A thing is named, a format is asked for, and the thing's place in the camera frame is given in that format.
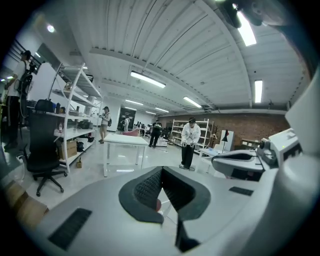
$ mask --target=ceiling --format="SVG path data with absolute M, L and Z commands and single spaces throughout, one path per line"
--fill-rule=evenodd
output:
M 212 109 L 286 109 L 306 78 L 298 56 L 269 26 L 253 26 L 246 47 L 211 0 L 66 0 L 45 16 L 70 56 L 82 55 L 108 97 L 140 110 L 203 113 Z M 143 73 L 160 88 L 130 76 Z M 263 80 L 262 102 L 254 82 Z M 198 109 L 183 97 L 202 105 Z

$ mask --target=black pad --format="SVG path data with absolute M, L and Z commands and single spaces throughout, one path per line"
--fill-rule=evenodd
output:
M 137 221 L 162 224 L 164 218 L 156 212 L 162 188 L 181 221 L 199 218 L 211 200 L 209 190 L 202 184 L 159 166 L 126 183 L 119 192 L 119 202 Z

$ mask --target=man in white jacket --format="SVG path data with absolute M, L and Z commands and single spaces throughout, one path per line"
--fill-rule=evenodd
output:
M 196 124 L 196 118 L 190 117 L 189 123 L 185 124 L 181 134 L 182 161 L 179 165 L 182 169 L 189 169 L 194 156 L 195 147 L 199 141 L 201 130 Z

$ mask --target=floor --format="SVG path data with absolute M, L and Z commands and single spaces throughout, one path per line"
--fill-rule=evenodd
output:
M 10 181 L 15 180 L 22 187 L 24 187 L 27 193 L 47 205 L 49 209 L 53 209 L 56 205 L 66 200 L 73 194 L 85 186 L 100 181 L 103 179 L 109 179 L 110 177 L 118 175 L 126 175 L 128 172 L 140 170 L 142 160 L 142 150 L 139 156 L 139 164 L 135 165 L 137 148 L 134 146 L 121 146 L 111 145 L 110 147 L 110 173 L 108 177 L 104 177 L 103 172 L 103 145 L 98 143 L 92 145 L 87 152 L 81 155 L 82 168 L 76 168 L 75 160 L 70 166 L 70 173 L 67 177 L 63 174 L 54 176 L 54 178 L 61 184 L 64 189 L 64 193 L 60 192 L 60 189 L 52 182 L 46 182 L 41 189 L 41 196 L 36 196 L 36 190 L 39 185 L 40 179 L 35 181 L 30 172 L 23 171 L 23 165 L 18 166 L 2 180 L 2 185 L 5 186 Z M 199 155 L 194 154 L 192 160 L 192 167 L 195 167 Z M 168 145 L 167 147 L 150 148 L 145 150 L 145 159 L 143 162 L 143 168 L 154 166 L 175 166 L 178 167 L 181 163 L 181 148 L 175 145 Z M 208 165 L 202 163 L 199 172 L 203 175 L 210 175 L 214 173 L 214 169 L 210 167 L 209 174 L 206 173 Z M 161 201 L 160 213 L 166 216 L 162 225 L 163 231 L 175 241 L 177 219 L 178 215 L 174 208 L 171 206 L 169 199 L 162 190 L 159 197 Z

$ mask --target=woman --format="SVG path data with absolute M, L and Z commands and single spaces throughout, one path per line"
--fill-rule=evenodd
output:
M 110 120 L 109 108 L 107 106 L 105 106 L 103 110 L 104 110 L 104 113 L 99 116 L 102 119 L 101 125 L 100 125 L 101 139 L 99 140 L 99 142 L 101 144 L 105 143 L 104 139 L 107 136 L 107 128 L 108 128 L 108 123 Z
M 192 158 L 194 157 L 194 150 L 199 141 L 201 129 L 196 124 L 196 118 L 190 117 L 189 122 L 184 125 L 181 134 L 182 145 L 182 161 L 179 165 L 182 169 L 190 169 Z

